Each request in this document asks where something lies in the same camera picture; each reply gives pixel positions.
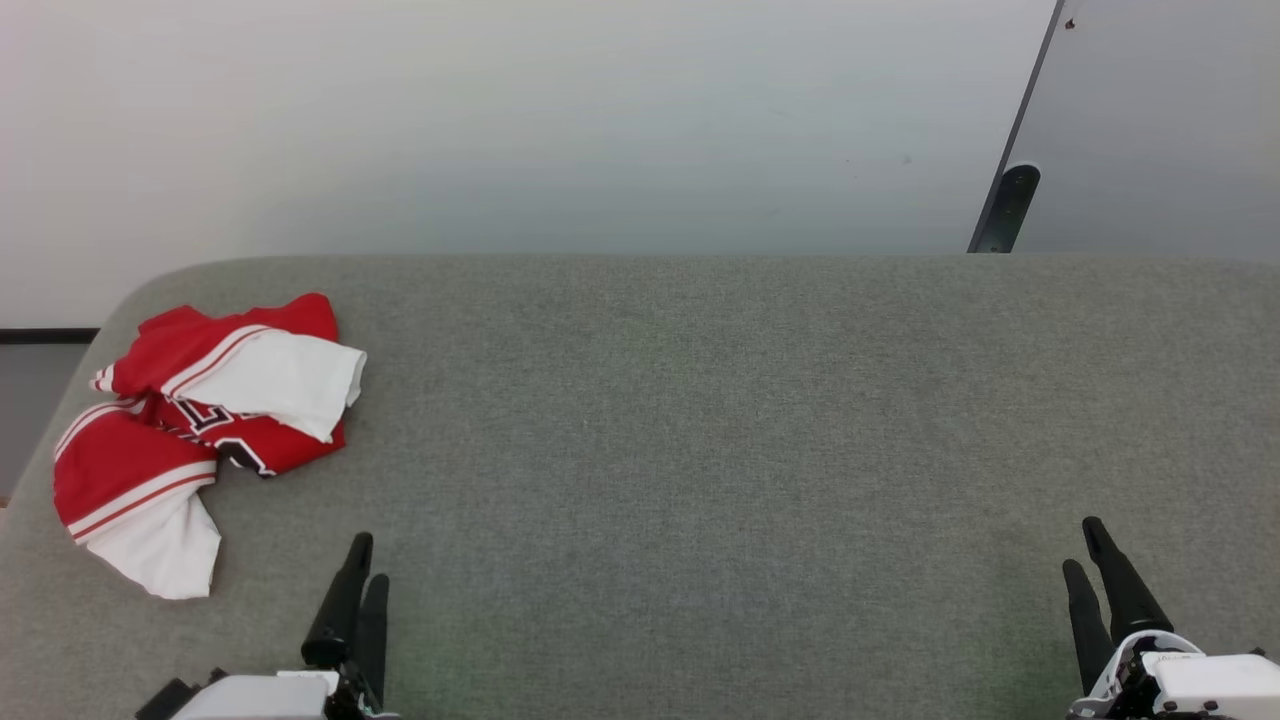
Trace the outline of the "red and white basketball jersey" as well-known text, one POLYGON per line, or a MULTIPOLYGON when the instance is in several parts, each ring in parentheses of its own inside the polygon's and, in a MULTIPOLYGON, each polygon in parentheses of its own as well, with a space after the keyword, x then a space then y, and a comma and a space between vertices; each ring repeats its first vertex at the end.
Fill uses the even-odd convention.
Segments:
POLYGON ((92 387, 109 401, 52 452, 52 503, 72 539, 151 596, 210 594, 221 534, 200 498, 229 464, 261 478, 343 448, 369 356, 340 342, 328 296, 143 322, 92 387))

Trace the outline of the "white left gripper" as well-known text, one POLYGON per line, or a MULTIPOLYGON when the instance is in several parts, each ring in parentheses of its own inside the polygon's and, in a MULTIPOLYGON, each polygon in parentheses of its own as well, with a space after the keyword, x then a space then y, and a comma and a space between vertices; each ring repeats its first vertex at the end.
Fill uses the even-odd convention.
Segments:
POLYGON ((333 670, 229 675, 197 691, 170 720, 401 720, 385 706, 390 578, 367 584, 374 538, 361 532, 332 578, 301 646, 310 667, 351 660, 356 684, 333 670))

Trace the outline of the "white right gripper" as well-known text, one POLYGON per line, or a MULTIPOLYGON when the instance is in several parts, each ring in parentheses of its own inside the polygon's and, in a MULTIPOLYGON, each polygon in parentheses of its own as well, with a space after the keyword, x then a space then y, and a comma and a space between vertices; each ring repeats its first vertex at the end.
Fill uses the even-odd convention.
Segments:
POLYGON ((1172 633, 1167 614, 1103 521, 1088 516, 1082 532, 1103 583, 1110 634, 1084 568, 1065 560, 1085 692, 1070 703, 1068 720, 1280 720, 1280 664, 1260 650, 1208 655, 1172 633), (1121 644, 1115 650, 1114 643, 1121 644))

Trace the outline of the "black rounded door bracket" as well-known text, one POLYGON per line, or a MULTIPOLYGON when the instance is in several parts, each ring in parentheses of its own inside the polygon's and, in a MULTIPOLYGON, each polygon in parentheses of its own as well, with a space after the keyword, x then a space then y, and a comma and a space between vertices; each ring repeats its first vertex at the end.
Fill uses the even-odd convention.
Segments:
POLYGON ((969 252, 1011 252, 1039 182, 1041 169, 1033 164, 1006 169, 980 215, 969 252))

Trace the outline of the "grey door panel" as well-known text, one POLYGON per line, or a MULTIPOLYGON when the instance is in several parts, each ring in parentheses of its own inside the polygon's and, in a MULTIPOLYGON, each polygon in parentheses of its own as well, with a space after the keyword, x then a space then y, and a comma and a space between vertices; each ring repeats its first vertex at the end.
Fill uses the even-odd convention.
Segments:
POLYGON ((1061 0, 1012 251, 1280 263, 1280 0, 1061 0))

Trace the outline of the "dark door edge strip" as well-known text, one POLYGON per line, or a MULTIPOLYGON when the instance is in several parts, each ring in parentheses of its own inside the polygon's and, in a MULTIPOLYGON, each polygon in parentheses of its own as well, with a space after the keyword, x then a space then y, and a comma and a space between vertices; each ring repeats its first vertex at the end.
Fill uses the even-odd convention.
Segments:
POLYGON ((996 186, 998 178, 1001 177, 1001 174, 1005 173, 1006 169, 1009 169, 1010 167, 1015 167, 1015 165, 1019 165, 1019 164, 1032 164, 1032 163, 1014 163, 1014 161, 1011 161, 1011 155, 1012 155, 1012 150, 1016 146, 1018 136, 1019 136, 1021 126, 1023 126, 1023 123, 1025 120, 1027 111, 1028 111, 1028 109, 1030 106, 1030 99, 1033 96, 1033 92, 1036 91, 1036 86, 1037 86, 1038 78, 1041 76, 1042 67, 1044 64, 1044 59, 1046 59, 1047 53, 1050 50, 1050 45, 1052 42, 1056 27, 1059 24, 1059 19, 1061 18, 1064 5, 1065 5, 1065 0, 1052 0, 1052 6, 1051 6, 1051 14, 1050 14, 1048 23, 1044 27, 1044 32, 1042 35, 1038 51, 1036 54, 1036 59, 1034 59, 1034 61, 1033 61, 1033 64, 1030 67, 1030 74, 1028 76, 1027 85, 1025 85, 1021 100, 1019 102, 1019 106, 1018 106, 1018 111, 1016 111, 1016 114, 1014 117, 1014 122, 1012 122, 1011 129, 1009 132, 1007 141, 1006 141, 1006 143, 1004 146, 1004 150, 1001 152, 1001 156, 1000 156, 1000 160, 998 160, 998 165, 996 167, 996 173, 995 173, 993 179, 992 179, 992 182, 989 184, 989 191, 988 191, 987 197, 984 200, 983 208, 980 209, 980 214, 979 214, 979 217, 977 219, 974 231, 972 233, 970 242, 972 242, 972 240, 974 237, 975 228, 977 228, 977 224, 978 224, 978 222, 980 219, 980 215, 982 215, 983 210, 986 209, 987 202, 989 201, 989 197, 991 197, 991 195, 992 195, 992 192, 995 190, 995 186, 996 186))

